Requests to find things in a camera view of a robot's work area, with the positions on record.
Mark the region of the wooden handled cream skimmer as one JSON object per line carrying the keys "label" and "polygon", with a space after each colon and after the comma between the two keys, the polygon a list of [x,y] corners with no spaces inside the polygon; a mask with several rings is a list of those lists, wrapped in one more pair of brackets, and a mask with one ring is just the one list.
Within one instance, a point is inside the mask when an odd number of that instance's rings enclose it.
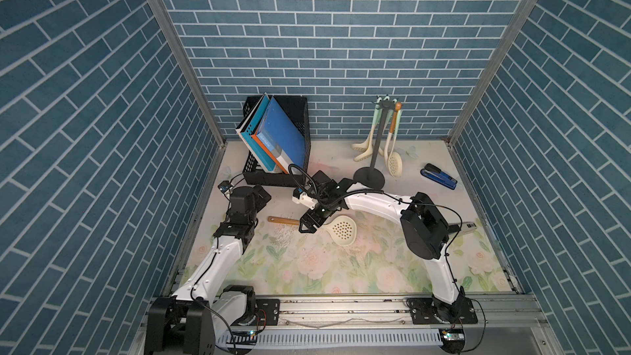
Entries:
{"label": "wooden handled cream skimmer", "polygon": [[[268,216],[267,221],[281,225],[300,225],[298,220],[276,216]],[[335,244],[342,247],[353,245],[358,236],[357,224],[347,215],[339,215],[334,220],[330,221],[330,223],[324,224],[321,228],[331,236]]]}

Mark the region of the dark grey utensil rack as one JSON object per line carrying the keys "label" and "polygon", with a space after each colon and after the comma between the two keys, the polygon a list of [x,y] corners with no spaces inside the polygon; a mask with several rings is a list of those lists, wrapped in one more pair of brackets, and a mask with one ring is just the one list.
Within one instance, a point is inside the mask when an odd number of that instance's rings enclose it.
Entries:
{"label": "dark grey utensil rack", "polygon": [[[390,113],[389,120],[391,120],[392,115],[394,113],[395,105],[397,103],[399,102],[396,99],[391,99],[389,98],[388,95],[386,95],[386,97],[377,99],[375,103],[375,109],[382,108],[384,110],[389,110],[389,113]],[[377,162],[377,158],[379,157],[379,148],[381,145],[381,140],[382,140],[384,129],[386,128],[387,122],[388,121],[386,121],[386,118],[381,119],[379,133],[376,135],[376,146],[370,158],[371,159],[370,164],[366,167],[362,167],[361,169],[358,169],[353,174],[353,180],[355,182],[359,182],[360,184],[368,188],[372,188],[376,190],[381,190],[386,184],[386,178],[384,174],[381,171],[379,171],[379,169],[376,167],[376,162]]]}

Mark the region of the wooden handled white spoon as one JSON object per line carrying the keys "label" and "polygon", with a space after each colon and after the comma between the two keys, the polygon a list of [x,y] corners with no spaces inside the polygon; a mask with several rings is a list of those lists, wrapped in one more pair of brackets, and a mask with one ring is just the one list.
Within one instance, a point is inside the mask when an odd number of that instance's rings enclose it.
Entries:
{"label": "wooden handled white spoon", "polygon": [[399,112],[401,110],[401,107],[402,104],[400,102],[395,105],[394,113],[389,127],[389,134],[386,139],[386,146],[383,152],[389,174],[394,178],[399,178],[403,172],[403,161],[400,155],[394,150],[394,147],[390,146],[391,141],[396,141],[399,125]]}

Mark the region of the diagonal mint handled skimmer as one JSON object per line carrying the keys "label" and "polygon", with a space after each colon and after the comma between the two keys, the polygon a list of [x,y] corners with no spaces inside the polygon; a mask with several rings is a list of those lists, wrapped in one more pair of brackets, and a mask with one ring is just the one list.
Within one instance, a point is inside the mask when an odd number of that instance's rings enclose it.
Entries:
{"label": "diagonal mint handled skimmer", "polygon": [[389,151],[385,154],[385,156],[390,157],[394,153],[394,146],[396,144],[397,136],[399,133],[402,111],[403,110],[401,108],[397,108],[395,114],[393,115],[389,130],[389,143],[387,144],[387,146],[389,147]]}

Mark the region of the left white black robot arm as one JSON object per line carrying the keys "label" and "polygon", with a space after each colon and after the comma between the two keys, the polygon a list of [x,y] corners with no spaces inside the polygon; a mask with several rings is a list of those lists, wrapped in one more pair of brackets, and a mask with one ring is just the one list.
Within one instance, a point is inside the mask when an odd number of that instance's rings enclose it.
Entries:
{"label": "left white black robot arm", "polygon": [[[222,284],[242,258],[258,225],[258,213],[271,200],[260,185],[230,192],[224,222],[215,231],[209,253],[191,277],[167,297],[158,297],[148,312],[145,354],[212,354],[221,349],[247,354],[262,332],[241,335],[231,325],[258,319],[251,286]],[[243,337],[242,347],[238,339]]]}

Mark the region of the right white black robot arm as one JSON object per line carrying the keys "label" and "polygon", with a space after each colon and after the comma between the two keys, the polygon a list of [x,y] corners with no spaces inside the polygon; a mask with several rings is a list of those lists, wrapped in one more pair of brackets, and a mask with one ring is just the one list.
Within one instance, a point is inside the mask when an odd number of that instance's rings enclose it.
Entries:
{"label": "right white black robot arm", "polygon": [[289,174],[295,190],[292,201],[305,205],[299,220],[301,233],[315,233],[340,210],[356,210],[399,224],[408,249],[424,261],[432,283],[432,307],[438,320],[454,325],[472,308],[450,266],[448,249],[463,225],[448,224],[440,212],[444,207],[432,202],[429,195],[389,194],[350,178],[338,182],[319,171],[314,176]]}

